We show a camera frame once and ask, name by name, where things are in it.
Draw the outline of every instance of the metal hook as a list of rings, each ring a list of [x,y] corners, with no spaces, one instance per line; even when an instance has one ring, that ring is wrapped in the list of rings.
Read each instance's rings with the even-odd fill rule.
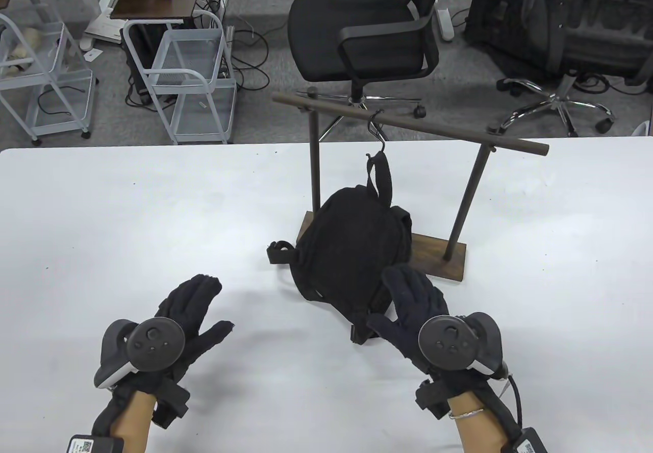
[[[373,124],[374,119],[376,118],[376,115],[379,113],[383,113],[383,110],[376,110],[371,116],[368,118],[368,132],[374,135],[376,140],[380,141],[382,143],[381,147],[381,152],[385,150],[385,140],[383,140],[383,136],[381,135],[381,129],[383,128],[382,124],[379,124],[378,127],[376,127],[375,124]]]

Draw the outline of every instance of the coat rack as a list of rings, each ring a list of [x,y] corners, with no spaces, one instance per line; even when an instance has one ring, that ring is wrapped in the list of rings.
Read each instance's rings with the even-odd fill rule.
[[[294,94],[284,94],[280,92],[272,94],[272,100],[275,101],[275,103],[287,104],[308,111],[313,211],[306,212],[299,235],[297,236],[298,240],[313,221],[313,213],[316,213],[321,206],[319,113],[341,115],[363,120],[365,122],[370,118],[370,113],[366,110],[316,99],[317,89],[315,87],[309,88],[308,96],[308,98],[304,98]],[[485,165],[490,157],[490,153],[496,152],[497,148],[501,148],[535,155],[546,155],[548,153],[548,145],[518,138],[507,138],[461,128],[447,127],[433,122],[403,118],[389,115],[387,113],[377,113],[374,120],[380,124],[386,124],[400,129],[430,133],[480,144],[479,152],[476,155],[476,161],[471,169],[469,181],[467,182],[467,187],[462,197],[462,201],[460,202],[458,214],[456,215],[456,220],[451,229],[449,238],[445,240],[423,236],[421,234],[413,234],[413,257],[410,261],[411,266],[429,275],[439,276],[440,278],[446,278],[448,280],[462,281],[465,269],[467,245],[458,242],[458,238],[462,231],[462,226],[465,223],[465,219],[467,218],[467,213],[469,213],[471,201],[476,193],[476,188],[479,185],[481,176],[483,175],[483,170],[485,169]]]

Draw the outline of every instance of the gray carpet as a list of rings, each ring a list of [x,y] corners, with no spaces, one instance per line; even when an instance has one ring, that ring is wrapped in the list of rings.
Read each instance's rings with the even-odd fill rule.
[[[12,5],[21,5],[25,0],[13,0]],[[471,0],[452,0],[450,10],[455,12],[469,6]],[[55,0],[73,33],[81,33],[90,18],[89,11],[80,0]],[[282,26],[292,0],[229,0],[228,20],[238,29],[253,26],[259,33]],[[464,14],[457,17],[462,21]],[[421,96],[428,111],[427,120],[437,119],[452,126],[483,131],[488,124],[498,122],[511,110],[532,103],[534,96],[523,95],[513,98],[496,91],[496,80],[501,72],[483,52],[469,47],[460,36],[463,27],[457,28],[458,35],[451,43],[439,43],[440,62],[436,71],[428,78],[412,82],[394,82],[369,85],[368,94],[392,96]],[[239,38],[247,40],[247,33]],[[307,84],[299,75],[288,47],[285,29],[266,35],[270,42],[270,57],[263,69],[270,76],[270,85],[263,91],[241,91],[238,96],[235,117],[235,143],[293,142],[307,141],[307,119],[296,108],[274,104],[270,95],[275,91],[305,89]],[[43,147],[84,145],[166,145],[170,140],[158,115],[146,110],[128,108],[124,105],[129,69],[124,63],[124,53],[117,45],[100,43],[104,53],[96,59],[91,68],[100,78],[96,109],[93,116],[93,135],[89,140],[80,138],[79,133],[63,133],[44,136]],[[264,49],[250,49],[235,43],[234,54],[250,63],[264,56]],[[264,78],[255,71],[245,72],[245,85],[263,85]],[[620,81],[612,79],[614,84]],[[320,91],[347,92],[347,84],[320,85]],[[612,108],[618,117],[610,131],[611,135],[630,135],[634,128],[648,118],[651,107],[649,94],[626,96],[609,91],[601,96],[589,96],[573,92],[580,100],[600,100]],[[26,108],[25,91],[12,91],[7,99],[19,110]],[[411,114],[411,108],[399,105],[394,112]],[[574,124],[581,136],[596,135],[593,125],[601,115],[585,110],[572,112]],[[391,140],[414,140],[433,138],[386,127]],[[538,115],[534,119],[522,120],[510,129],[511,136],[523,138],[564,136],[564,127],[553,114]],[[331,141],[369,140],[365,126],[359,122],[343,122],[329,137]],[[0,150],[11,147],[31,146],[26,136],[9,113],[0,107]]]

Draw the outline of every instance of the chair seat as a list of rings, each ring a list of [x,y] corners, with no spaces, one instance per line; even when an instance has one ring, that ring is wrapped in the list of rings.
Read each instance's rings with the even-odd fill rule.
[[[348,81],[338,55],[338,33],[348,26],[414,21],[408,0],[295,0],[288,17],[292,58],[304,80]],[[418,73],[424,54],[417,33],[363,38],[345,44],[359,78]]]

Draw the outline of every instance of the gray office chair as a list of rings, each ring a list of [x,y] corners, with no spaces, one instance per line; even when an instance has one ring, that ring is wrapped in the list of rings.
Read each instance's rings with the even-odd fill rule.
[[[426,77],[436,68],[435,1],[294,0],[288,17],[292,58],[308,82],[351,82],[350,94],[321,94],[320,98],[344,100],[364,110],[367,100],[406,101],[417,104],[413,114],[423,118],[426,110],[419,98],[365,96],[363,88],[371,82]],[[417,9],[417,19],[410,2]],[[334,119],[320,134],[320,141],[342,119]],[[377,124],[369,126],[373,135],[387,140]]]
[[[524,0],[522,21],[532,47],[541,52],[546,70],[564,73],[555,92],[525,79],[497,82],[500,91],[514,84],[543,96],[535,104],[512,112],[499,125],[488,127],[503,134],[517,120],[537,112],[557,111],[567,136],[577,137],[569,106],[590,108],[606,115],[595,125],[607,133],[614,115],[602,104],[576,101],[569,92],[582,73],[618,76],[627,85],[641,85],[653,75],[653,0]]]

